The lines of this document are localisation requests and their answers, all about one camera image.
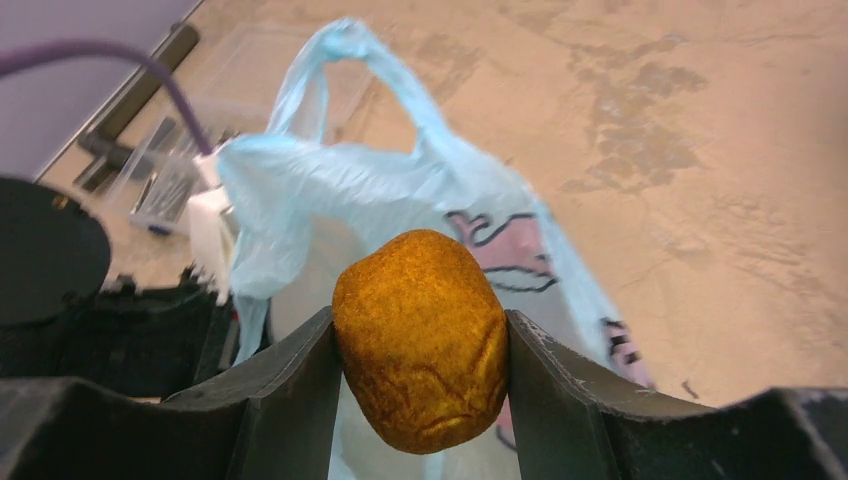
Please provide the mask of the brown fake kiwi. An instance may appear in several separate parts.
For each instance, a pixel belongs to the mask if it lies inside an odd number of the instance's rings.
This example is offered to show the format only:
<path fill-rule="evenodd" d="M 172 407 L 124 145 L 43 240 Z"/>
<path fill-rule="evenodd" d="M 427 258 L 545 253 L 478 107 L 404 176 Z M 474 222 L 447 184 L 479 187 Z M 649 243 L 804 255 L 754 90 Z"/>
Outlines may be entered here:
<path fill-rule="evenodd" d="M 395 237 L 339 276 L 332 312 L 349 388 L 389 446 L 436 453 L 497 419 L 508 321 L 458 241 L 426 229 Z"/>

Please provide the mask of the light blue plastic bag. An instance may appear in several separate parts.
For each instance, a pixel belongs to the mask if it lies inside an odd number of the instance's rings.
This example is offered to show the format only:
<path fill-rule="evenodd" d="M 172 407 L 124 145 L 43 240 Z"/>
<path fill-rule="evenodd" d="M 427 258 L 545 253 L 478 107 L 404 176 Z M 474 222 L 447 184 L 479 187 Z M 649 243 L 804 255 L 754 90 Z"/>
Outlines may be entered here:
<path fill-rule="evenodd" d="M 413 150 L 322 144 L 324 67 L 340 60 L 363 62 L 396 95 L 417 131 Z M 218 171 L 240 227 L 230 269 L 240 360 L 258 350 L 272 304 L 302 322 L 332 306 L 348 267 L 403 233 L 426 229 L 471 253 L 505 313 L 520 310 L 600 365 L 653 384 L 616 308 L 541 199 L 516 172 L 455 134 L 412 71 L 360 21 L 335 21 L 306 42 L 266 131 L 226 143 Z M 422 455 L 389 446 L 343 370 L 328 475 L 503 478 L 503 454 L 472 454 L 469 441 Z"/>

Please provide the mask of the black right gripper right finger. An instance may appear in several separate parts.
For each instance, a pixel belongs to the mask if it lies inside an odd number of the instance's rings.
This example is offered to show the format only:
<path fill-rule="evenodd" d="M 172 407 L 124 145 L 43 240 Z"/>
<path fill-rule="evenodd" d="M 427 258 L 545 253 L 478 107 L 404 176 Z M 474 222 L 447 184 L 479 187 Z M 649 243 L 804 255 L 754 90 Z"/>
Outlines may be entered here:
<path fill-rule="evenodd" d="M 721 408 L 634 384 L 507 314 L 525 479 L 843 479 L 847 392 L 772 388 Z"/>

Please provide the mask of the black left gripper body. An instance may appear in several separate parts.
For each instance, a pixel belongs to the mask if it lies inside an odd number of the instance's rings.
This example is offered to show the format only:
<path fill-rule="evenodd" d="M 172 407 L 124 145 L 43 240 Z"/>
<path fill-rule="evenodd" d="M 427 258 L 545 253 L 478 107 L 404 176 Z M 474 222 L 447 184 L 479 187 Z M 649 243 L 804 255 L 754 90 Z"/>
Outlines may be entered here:
<path fill-rule="evenodd" d="M 166 398 L 232 366 L 239 317 L 217 300 L 190 268 L 161 288 L 120 275 L 57 317 L 3 327 L 1 377 L 72 376 L 129 397 Z"/>

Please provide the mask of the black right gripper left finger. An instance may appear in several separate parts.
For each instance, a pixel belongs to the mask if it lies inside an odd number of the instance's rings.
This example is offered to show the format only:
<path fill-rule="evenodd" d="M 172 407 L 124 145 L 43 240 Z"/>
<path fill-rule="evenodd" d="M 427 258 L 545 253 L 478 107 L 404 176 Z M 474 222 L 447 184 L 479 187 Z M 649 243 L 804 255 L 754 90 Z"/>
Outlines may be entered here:
<path fill-rule="evenodd" d="M 159 404 L 71 377 L 1 385 L 5 479 L 324 479 L 340 390 L 332 313 Z"/>

